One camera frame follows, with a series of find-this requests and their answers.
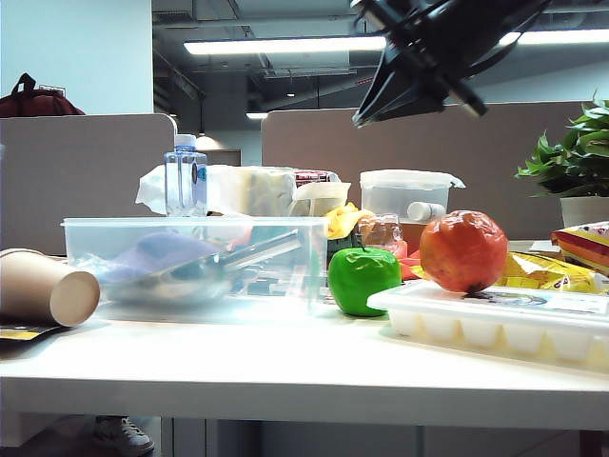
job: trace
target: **cubicle partition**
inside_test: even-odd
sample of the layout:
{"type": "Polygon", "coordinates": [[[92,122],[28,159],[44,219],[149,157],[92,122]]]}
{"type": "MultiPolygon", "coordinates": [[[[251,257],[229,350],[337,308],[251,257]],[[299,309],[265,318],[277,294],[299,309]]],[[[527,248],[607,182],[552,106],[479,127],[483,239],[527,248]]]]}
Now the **cubicle partition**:
{"type": "Polygon", "coordinates": [[[561,228],[556,197],[533,198],[534,180],[515,179],[547,130],[550,141],[565,134],[580,102],[495,104],[482,118],[460,107],[392,119],[362,129],[354,109],[271,112],[263,122],[263,165],[330,169],[352,183],[349,199],[360,204],[360,172],[372,169],[444,171],[461,178],[448,206],[494,217],[510,239],[546,239],[561,228]]]}
{"type": "Polygon", "coordinates": [[[164,114],[0,120],[2,246],[65,254],[66,217],[153,215],[134,203],[139,178],[173,149],[174,126],[164,114]]]}

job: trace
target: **green apple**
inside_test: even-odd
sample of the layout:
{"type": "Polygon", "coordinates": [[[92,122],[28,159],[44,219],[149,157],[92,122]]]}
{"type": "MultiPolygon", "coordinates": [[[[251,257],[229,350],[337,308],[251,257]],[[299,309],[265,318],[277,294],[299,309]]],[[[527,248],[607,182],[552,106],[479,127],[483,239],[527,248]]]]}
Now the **green apple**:
{"type": "Polygon", "coordinates": [[[386,311],[369,308],[368,297],[402,283],[400,263],[391,252],[378,248],[347,248],[334,254],[327,282],[336,304],[346,314],[380,316],[386,311]]]}

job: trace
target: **orange object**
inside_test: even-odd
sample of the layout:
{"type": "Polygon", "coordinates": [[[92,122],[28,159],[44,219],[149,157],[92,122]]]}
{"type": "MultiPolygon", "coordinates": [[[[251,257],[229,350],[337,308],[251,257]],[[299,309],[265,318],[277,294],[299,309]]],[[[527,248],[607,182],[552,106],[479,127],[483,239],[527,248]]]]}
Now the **orange object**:
{"type": "Polygon", "coordinates": [[[472,293],[501,278],[507,238],[483,212],[453,211],[425,227],[420,251],[429,279],[447,290],[472,293]]]}
{"type": "Polygon", "coordinates": [[[408,243],[406,243],[404,240],[396,240],[394,243],[385,245],[383,248],[393,253],[393,255],[396,256],[396,259],[398,259],[398,262],[400,262],[403,280],[419,278],[419,276],[413,273],[410,269],[410,267],[421,264],[418,251],[408,254],[408,243]]]}

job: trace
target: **bottle cap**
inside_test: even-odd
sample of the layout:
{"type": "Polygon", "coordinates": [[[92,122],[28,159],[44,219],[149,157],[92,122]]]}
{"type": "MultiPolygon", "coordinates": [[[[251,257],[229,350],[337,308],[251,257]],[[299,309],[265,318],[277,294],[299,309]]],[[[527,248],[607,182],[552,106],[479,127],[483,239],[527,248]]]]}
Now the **bottle cap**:
{"type": "Polygon", "coordinates": [[[197,137],[194,135],[187,135],[184,133],[178,133],[173,137],[173,146],[188,146],[195,148],[195,142],[197,137]]]}
{"type": "Polygon", "coordinates": [[[408,206],[406,213],[411,221],[427,223],[432,219],[444,216],[446,208],[437,203],[413,202],[408,206]]]}

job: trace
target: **floor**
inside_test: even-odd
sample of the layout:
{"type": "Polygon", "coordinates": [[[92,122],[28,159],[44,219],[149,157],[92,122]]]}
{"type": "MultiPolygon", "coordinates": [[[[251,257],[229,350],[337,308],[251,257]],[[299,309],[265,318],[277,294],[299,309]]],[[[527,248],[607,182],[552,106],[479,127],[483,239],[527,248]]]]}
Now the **floor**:
{"type": "MultiPolygon", "coordinates": [[[[146,457],[161,457],[161,419],[131,417],[131,420],[155,443],[155,449],[146,457]]],[[[116,450],[92,443],[93,422],[92,416],[67,416],[21,447],[1,449],[0,457],[117,457],[116,450]]]]}

